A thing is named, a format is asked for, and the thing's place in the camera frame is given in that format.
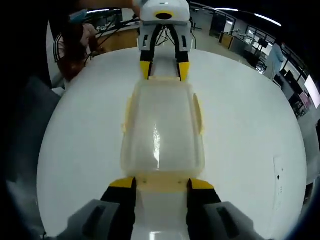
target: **desk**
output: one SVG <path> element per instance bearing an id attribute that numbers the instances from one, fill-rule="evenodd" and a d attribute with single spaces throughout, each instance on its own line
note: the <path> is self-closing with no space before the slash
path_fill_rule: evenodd
<path id="1" fill-rule="evenodd" d="M 286 78 L 281 73 L 279 73 L 278 76 L 280 77 L 280 79 L 283 82 L 282 91 L 283 91 L 286 99 L 288 99 L 288 101 L 289 101 L 290 98 L 295 94 L 295 91 L 292 89 L 291 85 L 288 83 Z"/>
<path id="2" fill-rule="evenodd" d="M 138 46 L 138 28 L 139 25 L 131 23 L 131 25 L 121 28 L 115 34 L 113 34 L 115 30 L 107 31 L 101 37 L 98 34 L 97 37 L 100 37 L 98 44 L 102 44 L 101 46 L 104 47 L 107 53 L 121 49 L 136 48 Z"/>
<path id="3" fill-rule="evenodd" d="M 158 63 L 174 64 L 173 49 L 165 49 L 158 47 L 155 54 L 157 75 L 169 74 Z M 72 214 L 124 177 L 121 124 L 127 98 L 142 79 L 139 59 L 137 48 L 95 57 L 56 107 L 37 172 L 38 204 L 49 236 L 62 232 Z M 199 179 L 252 219 L 262 237 L 283 237 L 298 220 L 306 189 L 304 142 L 286 97 L 265 76 L 229 58 L 193 50 L 189 59 L 188 81 L 203 110 L 205 169 Z M 153 215 L 172 213 L 180 221 L 171 228 L 185 230 L 185 193 L 153 197 L 156 204 L 148 205 Z M 156 223 L 161 229 L 171 221 Z M 147 228 L 141 223 L 134 231 L 149 239 Z"/>
<path id="4" fill-rule="evenodd" d="M 245 49 L 249 46 L 244 40 L 232 36 L 226 32 L 221 32 L 219 43 L 231 52 L 245 57 Z"/>

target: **chair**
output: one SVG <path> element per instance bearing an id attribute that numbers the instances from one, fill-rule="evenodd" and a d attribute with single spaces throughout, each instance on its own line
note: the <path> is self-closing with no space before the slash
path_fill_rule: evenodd
<path id="1" fill-rule="evenodd" d="M 59 100 L 41 80 L 31 78 L 17 101 L 4 155 L 9 191 L 27 227 L 39 235 L 44 227 L 37 200 L 38 159 L 47 125 Z"/>

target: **ceiling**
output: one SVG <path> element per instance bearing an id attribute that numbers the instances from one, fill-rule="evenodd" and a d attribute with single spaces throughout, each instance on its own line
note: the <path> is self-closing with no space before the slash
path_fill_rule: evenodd
<path id="1" fill-rule="evenodd" d="M 316 1 L 272 1 L 272 0 L 191 0 L 191 2 L 213 8 L 238 9 L 239 12 L 226 11 L 235 18 L 244 20 L 249 25 L 261 29 L 274 37 L 282 37 L 306 64 L 315 82 L 320 81 L 320 54 L 317 36 L 318 19 Z M 269 21 L 256 17 L 259 14 L 282 25 L 279 27 Z"/>

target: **robotic arm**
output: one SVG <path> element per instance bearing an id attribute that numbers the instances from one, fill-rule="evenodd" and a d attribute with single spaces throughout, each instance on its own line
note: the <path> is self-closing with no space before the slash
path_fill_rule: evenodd
<path id="1" fill-rule="evenodd" d="M 92 200 L 68 220 L 67 229 L 51 240 L 130 240 L 135 224 L 137 182 L 113 182 L 101 200 Z M 253 222 L 230 202 L 221 202 L 206 181 L 189 179 L 186 224 L 190 240 L 263 240 Z"/>
<path id="2" fill-rule="evenodd" d="M 140 27 L 138 47 L 141 51 L 140 67 L 143 77 L 151 73 L 157 37 L 166 26 L 175 45 L 175 58 L 181 81 L 185 81 L 189 71 L 188 52 L 192 49 L 190 9 L 186 0 L 140 0 Z"/>

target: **computer monitor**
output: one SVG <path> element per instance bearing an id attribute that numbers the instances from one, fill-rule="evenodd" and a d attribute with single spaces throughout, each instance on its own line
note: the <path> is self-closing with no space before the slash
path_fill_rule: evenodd
<path id="1" fill-rule="evenodd" d="M 285 75 L 285 79 L 288 81 L 288 83 L 290 84 L 290 86 L 292 87 L 292 90 L 300 95 L 303 93 L 302 88 L 300 87 L 299 83 L 297 82 L 297 80 L 295 79 L 294 75 L 292 74 L 292 72 L 289 70 L 288 73 Z"/>
<path id="2" fill-rule="evenodd" d="M 258 44 L 260 44 L 262 47 L 266 48 L 268 47 L 268 42 L 263 40 L 262 38 L 259 39 Z"/>
<path id="3" fill-rule="evenodd" d="M 314 104 L 315 108 L 317 109 L 320 105 L 320 93 L 319 93 L 319 90 L 318 90 L 315 82 L 313 81 L 313 79 L 311 78 L 310 75 L 306 79 L 304 86 L 308 90 L 308 92 L 311 96 L 311 99 L 313 101 L 313 104 Z"/>
<path id="4" fill-rule="evenodd" d="M 282 69 L 282 70 L 280 71 L 280 73 L 281 73 L 282 76 L 285 76 L 285 75 L 287 74 L 287 71 L 286 71 L 285 69 Z"/>

